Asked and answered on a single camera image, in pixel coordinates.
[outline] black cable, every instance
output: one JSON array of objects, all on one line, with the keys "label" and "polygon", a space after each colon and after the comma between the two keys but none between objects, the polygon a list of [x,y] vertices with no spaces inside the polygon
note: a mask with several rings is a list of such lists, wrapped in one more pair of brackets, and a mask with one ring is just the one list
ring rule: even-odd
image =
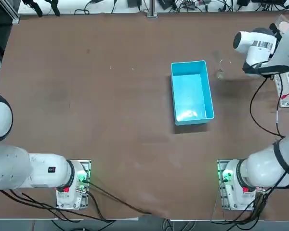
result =
[{"label": "black cable", "polygon": [[195,6],[198,10],[200,10],[200,12],[203,12],[199,7]]},{"label": "black cable", "polygon": [[227,4],[226,0],[224,0],[224,1],[215,0],[215,1],[219,1],[219,2],[223,3],[224,5],[226,5],[228,7],[228,9],[231,9],[231,11],[233,11],[233,9]]},{"label": "black cable", "polygon": [[204,0],[202,0],[202,2],[203,2],[203,4],[204,4],[204,9],[206,9],[206,12],[208,12],[208,6],[207,6],[207,4],[205,3]]},{"label": "black cable", "polygon": [[47,208],[47,210],[48,210],[49,212],[51,212],[55,217],[59,218],[59,219],[62,220],[62,221],[69,221],[69,222],[72,222],[72,223],[78,223],[78,222],[80,222],[80,220],[79,220],[79,221],[70,220],[70,219],[68,219],[61,211],[58,211],[58,212],[63,216],[63,218],[65,218],[65,219],[62,219],[62,218],[59,217],[56,213],[54,213],[54,212],[51,211],[50,208],[56,209],[55,207],[53,207],[53,206],[51,206],[51,205],[49,205],[49,204],[46,204],[46,203],[40,203],[40,202],[34,200],[33,198],[31,198],[30,196],[28,196],[28,195],[25,194],[25,193],[22,193],[22,195],[26,196],[26,197],[29,198],[30,200],[25,199],[25,198],[17,195],[13,190],[10,190],[10,192],[11,192],[16,198],[21,199],[21,200],[23,200],[23,201],[27,201],[27,202],[31,202],[31,203],[34,203],[34,204],[38,204],[38,205],[40,205],[40,206],[42,206],[42,207],[44,207],[44,208],[46,208],[46,206],[49,207],[49,208]]},{"label": "black cable", "polygon": [[117,198],[116,196],[110,194],[109,192],[105,191],[104,189],[100,188],[99,186],[97,186],[97,185],[95,185],[95,184],[93,184],[93,183],[91,183],[91,182],[89,182],[89,181],[87,181],[87,180],[83,180],[82,182],[92,185],[93,187],[95,187],[95,188],[97,188],[98,190],[102,191],[103,193],[107,194],[108,196],[110,196],[111,198],[115,199],[116,201],[119,201],[120,203],[126,205],[127,207],[129,207],[129,208],[131,208],[131,209],[133,209],[133,210],[135,210],[135,211],[137,211],[137,212],[139,212],[139,213],[147,214],[147,215],[151,215],[151,214],[152,214],[152,213],[150,213],[150,212],[146,212],[146,211],[143,211],[143,210],[141,210],[141,209],[135,208],[134,206],[126,203],[125,201],[122,201],[121,199]]},{"label": "black cable", "polygon": [[94,204],[95,204],[95,207],[96,207],[96,211],[97,211],[98,215],[100,216],[100,219],[106,220],[106,219],[103,217],[103,215],[102,215],[102,213],[101,213],[101,210],[100,210],[100,208],[99,208],[99,206],[98,206],[98,204],[97,204],[97,201],[96,201],[95,197],[93,196],[93,194],[92,194],[91,192],[89,192],[89,191],[87,191],[87,194],[88,194],[88,195],[91,197],[91,199],[93,200],[93,202],[94,202]]},{"label": "black cable", "polygon": [[239,227],[238,225],[236,225],[236,226],[237,226],[240,230],[251,230],[252,228],[254,228],[254,227],[257,225],[257,223],[258,223],[258,221],[259,221],[259,217],[260,217],[260,216],[258,216],[257,219],[256,219],[256,222],[255,222],[251,227],[249,227],[249,228],[247,228],[247,229],[242,228],[242,227]]},{"label": "black cable", "polygon": [[104,226],[104,227],[102,227],[101,229],[99,229],[98,231],[102,231],[102,230],[104,230],[104,229],[106,229],[108,226],[110,226],[110,225],[112,225],[113,223],[115,223],[116,221],[114,220],[114,221],[112,221],[111,223],[109,223],[108,225],[106,225],[106,226]]},{"label": "black cable", "polygon": [[90,4],[90,3],[94,3],[94,1],[89,1],[86,5],[85,5],[85,7],[83,8],[83,9],[76,9],[75,11],[74,11],[74,15],[76,15],[76,12],[77,11],[83,11],[84,13],[85,13],[85,15],[89,15],[90,14],[90,11],[89,10],[87,10],[86,8],[87,8],[87,6]]},{"label": "black cable", "polygon": [[260,7],[262,7],[262,5],[263,5],[263,1],[260,3],[260,6],[255,11],[258,11]]},{"label": "black cable", "polygon": [[114,12],[116,3],[117,3],[117,0],[114,0],[114,6],[113,6],[113,8],[112,8],[112,10],[111,10],[111,13]]},{"label": "black cable", "polygon": [[172,225],[170,224],[170,221],[168,219],[166,219],[166,222],[169,224],[170,228],[171,228],[171,231],[173,231],[173,227]]},{"label": "black cable", "polygon": [[276,130],[277,130],[277,133],[280,137],[285,137],[285,136],[282,136],[279,132],[279,127],[278,127],[278,109],[279,109],[279,103],[280,103],[280,99],[283,95],[283,81],[281,79],[281,75],[278,74],[279,76],[279,80],[280,80],[280,94],[279,94],[279,98],[278,98],[278,101],[277,101],[277,106],[276,106]]},{"label": "black cable", "polygon": [[62,229],[60,226],[58,226],[53,220],[50,220],[59,230],[61,231],[65,231],[64,229]]},{"label": "black cable", "polygon": [[149,8],[148,8],[148,6],[147,6],[145,0],[144,0],[144,5],[145,5],[145,7],[146,7],[146,10],[149,12]]},{"label": "black cable", "polygon": [[64,211],[64,212],[67,212],[67,213],[72,213],[72,214],[75,214],[75,215],[79,215],[79,216],[82,216],[82,217],[86,217],[86,218],[91,218],[91,219],[94,219],[94,220],[100,220],[100,221],[104,221],[102,219],[99,219],[99,218],[95,218],[95,217],[92,217],[92,216],[89,216],[89,215],[85,215],[85,214],[81,214],[81,213],[77,213],[77,212],[74,212],[72,210],[65,210],[65,209],[60,209],[60,208],[43,208],[41,206],[37,206],[37,205],[32,205],[32,204],[29,204],[29,203],[26,203],[26,202],[23,202],[23,201],[20,201],[16,198],[14,198],[13,196],[9,195],[7,192],[3,191],[3,190],[0,190],[0,192],[2,194],[4,194],[5,196],[9,197],[10,199],[12,199],[13,201],[16,201],[20,204],[23,204],[23,205],[27,205],[27,206],[30,206],[30,207],[33,207],[33,208],[39,208],[39,209],[46,209],[46,210],[56,210],[56,211]]},{"label": "black cable", "polygon": [[254,95],[253,95],[253,97],[252,97],[252,99],[251,99],[251,101],[250,101],[250,116],[251,116],[252,120],[255,122],[255,124],[256,124],[258,127],[260,127],[262,130],[264,130],[264,131],[266,131],[266,132],[268,132],[268,133],[270,133],[270,134],[272,134],[272,135],[279,136],[280,138],[284,138],[284,136],[280,136],[279,134],[277,134],[277,133],[275,133],[275,132],[271,132],[271,131],[265,129],[264,127],[262,127],[262,126],[256,121],[256,119],[255,119],[255,117],[254,117],[254,115],[252,114],[252,111],[251,111],[252,102],[254,101],[255,96],[257,95],[258,91],[259,91],[260,88],[265,84],[265,82],[266,82],[267,80],[268,80],[268,78],[265,78],[265,79],[264,79],[264,81],[263,81],[262,84],[257,88],[256,92],[254,93]]}]

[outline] metal bracket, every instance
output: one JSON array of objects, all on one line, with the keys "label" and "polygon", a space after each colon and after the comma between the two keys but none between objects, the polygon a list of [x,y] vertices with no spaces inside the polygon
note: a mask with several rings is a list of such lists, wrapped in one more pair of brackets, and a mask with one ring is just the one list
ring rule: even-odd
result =
[{"label": "metal bracket", "polygon": [[[235,209],[231,209],[230,205],[229,205],[229,201],[228,201],[228,195],[226,192],[226,188],[225,185],[223,183],[223,171],[226,169],[227,164],[229,163],[230,160],[217,160],[217,173],[218,173],[218,180],[219,180],[219,184],[220,184],[220,195],[221,195],[221,201],[222,201],[222,208],[225,210],[243,210],[242,208],[240,208],[240,206],[238,206],[236,208],[235,205]],[[247,209],[247,211],[252,211],[253,207],[249,206]]]},{"label": "metal bracket", "polygon": [[82,181],[90,181],[91,160],[71,160],[71,163],[75,168],[72,184],[67,191],[56,189],[56,206],[60,209],[85,209],[89,202],[89,184]]},{"label": "metal bracket", "polygon": [[8,0],[0,0],[0,5],[12,19],[12,24],[19,23],[19,15]]},{"label": "metal bracket", "polygon": [[158,18],[158,14],[155,12],[155,0],[150,0],[149,12],[147,13],[148,18]]},{"label": "metal bracket", "polygon": [[[77,160],[81,163],[81,165],[83,166],[84,170],[87,172],[87,181],[90,182],[90,175],[91,175],[91,160]],[[89,191],[89,184],[84,184],[85,188],[84,190],[85,191]],[[80,208],[83,209],[83,208],[87,208],[88,207],[88,204],[89,204],[89,197],[88,195],[83,195],[82,196],[82,199],[81,199],[81,202],[80,202]]]},{"label": "metal bracket", "polygon": [[[284,99],[280,100],[279,106],[280,107],[289,107],[289,72],[280,74],[282,83],[283,83],[283,93],[282,95],[286,95]],[[281,83],[280,78],[278,75],[274,75],[274,82],[277,89],[277,95],[280,96],[281,91]]]}]

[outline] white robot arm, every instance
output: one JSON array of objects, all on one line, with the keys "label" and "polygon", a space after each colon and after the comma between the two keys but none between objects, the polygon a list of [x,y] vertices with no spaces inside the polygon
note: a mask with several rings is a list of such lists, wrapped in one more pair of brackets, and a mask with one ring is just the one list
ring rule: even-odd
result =
[{"label": "white robot arm", "polygon": [[[11,131],[13,113],[0,96],[0,141]],[[56,188],[60,209],[87,207],[90,162],[66,160],[56,154],[29,154],[26,150],[0,144],[0,190],[16,188]]]},{"label": "white robot arm", "polygon": [[[266,77],[289,71],[289,30],[279,43],[268,29],[239,32],[234,39],[234,48],[247,55],[243,70],[248,75]],[[247,159],[230,160],[221,176],[229,208],[245,210],[255,199],[256,187],[274,186],[288,167],[289,137]],[[278,184],[278,187],[286,186],[289,186],[289,171]]]},{"label": "white robot arm", "polygon": [[243,65],[246,74],[273,75],[289,71],[289,30],[279,43],[270,29],[241,31],[235,36],[233,46],[236,51],[247,55]]}]

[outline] table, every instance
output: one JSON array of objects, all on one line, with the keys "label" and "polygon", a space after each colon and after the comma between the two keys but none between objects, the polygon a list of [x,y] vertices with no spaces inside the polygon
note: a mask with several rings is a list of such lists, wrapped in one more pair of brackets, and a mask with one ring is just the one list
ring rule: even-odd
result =
[{"label": "table", "polygon": [[[232,42],[238,31],[268,27],[277,16],[24,19],[11,31],[0,73],[0,94],[14,113],[4,142],[29,152],[91,159],[96,184],[154,215],[210,220],[218,189],[217,159],[245,158],[275,141],[249,115],[261,80],[244,75],[245,57],[234,51]],[[232,81],[216,78],[221,59],[232,62],[227,77]],[[207,62],[215,118],[207,125],[176,128],[170,64],[191,60]],[[259,123],[271,130],[276,102],[270,81],[253,105]],[[281,132],[289,135],[289,109],[282,109],[279,118]],[[54,203],[53,189],[27,191],[36,200]],[[107,218],[139,215],[95,194]],[[96,215],[93,204],[83,212]],[[0,194],[0,218],[53,217]],[[223,219],[219,206],[214,219]],[[289,190],[274,192],[262,219],[289,220]]]}]

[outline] floor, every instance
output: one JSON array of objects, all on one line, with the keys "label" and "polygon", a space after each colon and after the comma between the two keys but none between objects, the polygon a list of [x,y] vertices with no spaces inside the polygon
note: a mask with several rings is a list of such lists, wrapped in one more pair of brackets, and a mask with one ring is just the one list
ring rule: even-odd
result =
[{"label": "floor", "polygon": [[[155,216],[143,216],[139,221],[116,221],[113,225],[104,229],[105,231],[160,231],[162,228],[163,219]],[[56,221],[63,230],[70,231],[73,228],[87,228],[91,231],[97,231],[104,227],[105,224],[100,221],[85,220],[80,223],[70,223],[67,221]],[[186,222],[176,221],[174,231],[181,231]],[[215,225],[209,221],[198,221],[193,231],[226,231],[228,226]],[[0,220],[0,231],[59,231],[57,227],[49,220],[37,220],[33,226],[31,220]],[[289,222],[268,222],[260,221],[253,231],[289,231]]]}]

